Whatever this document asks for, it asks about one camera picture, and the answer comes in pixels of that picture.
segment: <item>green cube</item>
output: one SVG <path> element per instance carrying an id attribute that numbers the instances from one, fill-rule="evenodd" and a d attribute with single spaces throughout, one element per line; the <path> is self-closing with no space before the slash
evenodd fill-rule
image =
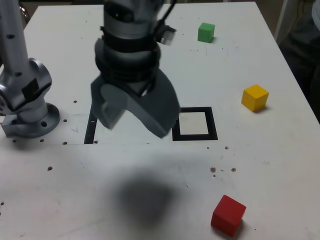
<path id="1" fill-rule="evenodd" d="M 198 29 L 198 41 L 211 43 L 214 39 L 215 25 L 203 22 Z"/>

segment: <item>cube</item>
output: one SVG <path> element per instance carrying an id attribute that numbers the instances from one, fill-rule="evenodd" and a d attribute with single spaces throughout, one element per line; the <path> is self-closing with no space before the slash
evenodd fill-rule
<path id="1" fill-rule="evenodd" d="M 269 92 L 256 84 L 243 91 L 241 103 L 255 112 L 266 106 L 268 96 Z"/>
<path id="2" fill-rule="evenodd" d="M 211 226 L 233 237 L 240 225 L 245 210 L 246 207 L 244 205 L 227 195 L 223 195 L 213 212 Z"/>
<path id="3" fill-rule="evenodd" d="M 215 25 L 203 22 L 198 29 L 198 41 L 211 43 L 214 39 Z"/>

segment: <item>white square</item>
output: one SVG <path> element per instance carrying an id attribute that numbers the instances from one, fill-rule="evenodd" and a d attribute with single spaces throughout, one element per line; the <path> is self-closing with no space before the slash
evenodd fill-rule
<path id="1" fill-rule="evenodd" d="M 181 135 L 209 134 L 204 112 L 180 112 L 179 123 Z"/>

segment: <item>cable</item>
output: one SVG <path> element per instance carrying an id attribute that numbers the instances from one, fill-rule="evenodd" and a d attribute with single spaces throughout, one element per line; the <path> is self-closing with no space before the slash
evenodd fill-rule
<path id="1" fill-rule="evenodd" d="M 297 6 L 297 8 L 296 8 L 296 18 L 295 18 L 295 20 L 294 20 L 293 26 L 296 25 L 296 23 L 297 23 L 297 21 L 298 21 L 298 19 L 299 19 L 300 2 L 301 2 L 301 0 L 298 1 L 298 6 Z"/>
<path id="2" fill-rule="evenodd" d="M 167 17 L 169 16 L 169 14 L 171 13 L 172 9 L 174 8 L 174 6 L 176 5 L 177 0 L 173 0 L 170 7 L 168 8 L 168 10 L 165 12 L 165 14 L 163 15 L 163 17 L 159 20 L 158 24 L 156 25 L 155 29 L 154 29 L 154 33 L 157 34 L 157 31 L 159 30 L 159 28 L 165 24 L 165 20 L 167 19 Z"/>
<path id="3" fill-rule="evenodd" d="M 302 14 L 305 14 L 305 5 L 306 5 L 306 2 L 307 2 L 307 0 L 304 0 L 304 1 L 303 1 L 303 4 L 302 4 Z"/>

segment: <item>black square frame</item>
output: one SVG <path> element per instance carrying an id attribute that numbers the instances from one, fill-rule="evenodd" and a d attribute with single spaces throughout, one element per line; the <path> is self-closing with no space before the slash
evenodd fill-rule
<path id="1" fill-rule="evenodd" d="M 183 134 L 180 133 L 179 117 L 172 128 L 172 141 L 206 141 L 218 140 L 212 108 L 208 107 L 182 107 L 180 113 L 204 113 L 208 134 Z"/>

